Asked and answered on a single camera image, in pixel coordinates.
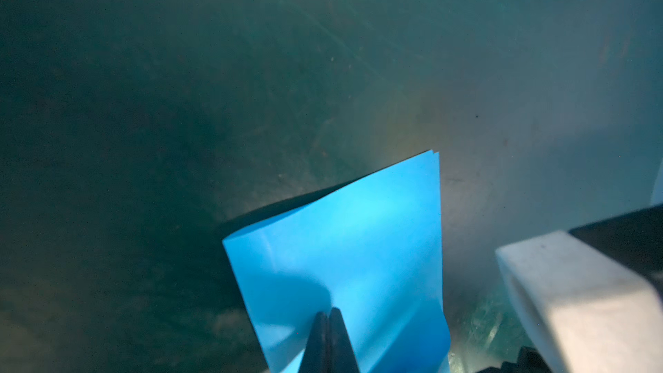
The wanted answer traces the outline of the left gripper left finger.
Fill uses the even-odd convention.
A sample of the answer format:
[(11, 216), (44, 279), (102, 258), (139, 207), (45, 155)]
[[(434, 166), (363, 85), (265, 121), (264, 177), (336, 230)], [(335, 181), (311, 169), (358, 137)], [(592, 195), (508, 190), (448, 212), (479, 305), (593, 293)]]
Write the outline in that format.
[(319, 312), (314, 318), (298, 373), (328, 373), (329, 318)]

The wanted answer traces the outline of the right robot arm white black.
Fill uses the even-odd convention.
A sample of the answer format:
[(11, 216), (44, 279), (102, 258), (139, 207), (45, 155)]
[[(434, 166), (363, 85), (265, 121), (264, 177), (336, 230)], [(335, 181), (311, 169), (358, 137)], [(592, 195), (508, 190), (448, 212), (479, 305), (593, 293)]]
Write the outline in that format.
[(662, 370), (662, 207), (496, 252), (533, 345), (499, 372)]

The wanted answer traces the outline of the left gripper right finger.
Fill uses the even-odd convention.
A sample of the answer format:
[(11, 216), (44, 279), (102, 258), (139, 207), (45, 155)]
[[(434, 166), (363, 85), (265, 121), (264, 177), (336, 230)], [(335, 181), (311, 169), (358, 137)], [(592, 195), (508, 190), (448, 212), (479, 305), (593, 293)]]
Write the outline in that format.
[(328, 320), (328, 371), (331, 373), (359, 373), (343, 314), (334, 307)]

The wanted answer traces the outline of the blue square paper sheet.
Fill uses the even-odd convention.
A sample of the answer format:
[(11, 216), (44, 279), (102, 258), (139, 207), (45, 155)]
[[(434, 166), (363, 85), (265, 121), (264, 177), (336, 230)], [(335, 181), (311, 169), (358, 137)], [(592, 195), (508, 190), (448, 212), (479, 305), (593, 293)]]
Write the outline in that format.
[(333, 308), (360, 371), (448, 366), (436, 152), (250, 224), (223, 245), (271, 371), (298, 371), (315, 315)]

